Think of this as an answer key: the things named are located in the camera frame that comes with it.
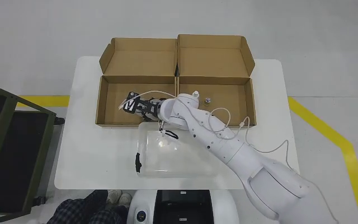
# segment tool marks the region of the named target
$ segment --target yellow tape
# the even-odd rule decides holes
[[[20,96],[25,100],[33,102],[43,107],[67,107],[69,102],[69,96]],[[17,106],[26,106],[22,103],[17,103]]]
[[[289,97],[290,109],[310,124],[313,128],[319,131],[323,136],[328,138],[336,146],[341,148],[343,153],[343,158],[346,163],[347,171],[349,178],[351,180],[351,185],[353,188],[353,193],[358,205],[358,160],[353,148],[353,144],[350,143],[347,139],[341,136],[338,132],[333,130],[328,124],[320,120],[312,112],[306,109],[304,106],[299,104],[292,97]]]

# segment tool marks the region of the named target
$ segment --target cardboard box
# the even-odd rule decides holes
[[[176,39],[113,38],[100,59],[100,80],[96,124],[103,127],[138,126],[142,118],[118,110],[130,91],[160,90],[175,95],[177,90]],[[147,94],[146,99],[168,98]]]
[[[231,113],[230,126],[238,126],[249,116],[256,125],[251,72],[255,66],[243,36],[179,35],[178,94],[200,94],[199,109],[226,108]],[[211,98],[209,105],[205,98]],[[224,110],[214,112],[223,122]]]

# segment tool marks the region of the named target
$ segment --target plaid pants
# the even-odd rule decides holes
[[[107,196],[107,190],[95,190],[85,199],[67,199],[57,207],[48,224],[126,224],[127,208],[105,209]]]

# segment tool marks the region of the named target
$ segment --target shoe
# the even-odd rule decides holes
[[[124,193],[119,198],[118,205],[119,206],[125,206],[126,208],[129,208],[131,201],[132,201],[132,196],[130,194],[128,194],[128,193]]]
[[[107,204],[118,203],[119,198],[122,195],[121,190],[108,190]]]

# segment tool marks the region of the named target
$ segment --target gray floor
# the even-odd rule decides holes
[[[288,95],[358,153],[357,11],[356,0],[0,1],[0,88],[18,95],[68,95],[77,58],[101,55],[113,37],[243,35],[255,58],[282,62]],[[65,108],[53,110],[65,116]],[[342,224],[356,223],[341,150],[297,115],[291,117],[302,174],[321,187]],[[57,143],[54,139],[53,156]],[[61,201],[89,193],[55,189],[54,169],[46,171],[48,204],[8,223],[46,222]],[[276,223],[259,214],[243,191],[232,193],[241,223]]]

